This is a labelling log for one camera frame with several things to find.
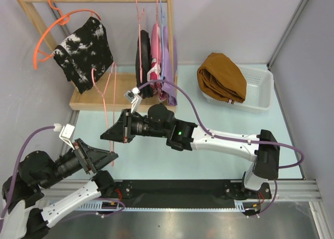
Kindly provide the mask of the mustard brown trousers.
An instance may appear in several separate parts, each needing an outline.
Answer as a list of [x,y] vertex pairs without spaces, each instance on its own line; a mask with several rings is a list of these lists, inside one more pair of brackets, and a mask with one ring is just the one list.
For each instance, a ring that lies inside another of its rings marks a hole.
[[197,81],[200,90],[217,101],[234,104],[246,100],[246,79],[223,53],[208,55],[197,69]]

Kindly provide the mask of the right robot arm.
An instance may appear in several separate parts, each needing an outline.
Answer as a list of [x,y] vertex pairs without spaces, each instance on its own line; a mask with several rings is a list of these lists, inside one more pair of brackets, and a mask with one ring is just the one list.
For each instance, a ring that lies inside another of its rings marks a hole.
[[122,110],[117,122],[100,138],[127,144],[135,136],[164,138],[166,145],[177,151],[215,151],[246,159],[251,166],[242,177],[241,193],[247,198],[253,198],[265,181],[274,181],[279,175],[280,146],[268,130],[257,135],[205,130],[196,123],[177,119],[164,105],[155,104],[144,116]]

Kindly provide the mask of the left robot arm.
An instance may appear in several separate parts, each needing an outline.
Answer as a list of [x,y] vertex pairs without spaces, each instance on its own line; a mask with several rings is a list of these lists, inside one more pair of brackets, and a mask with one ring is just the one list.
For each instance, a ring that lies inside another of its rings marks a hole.
[[[109,198],[115,192],[115,181],[104,167],[118,154],[87,145],[81,139],[57,160],[45,151],[34,151],[15,166],[3,184],[5,202],[1,214],[1,238],[43,238],[49,230],[72,211],[96,198]],[[58,202],[38,208],[49,189],[74,173],[84,170],[93,177],[75,192]]]

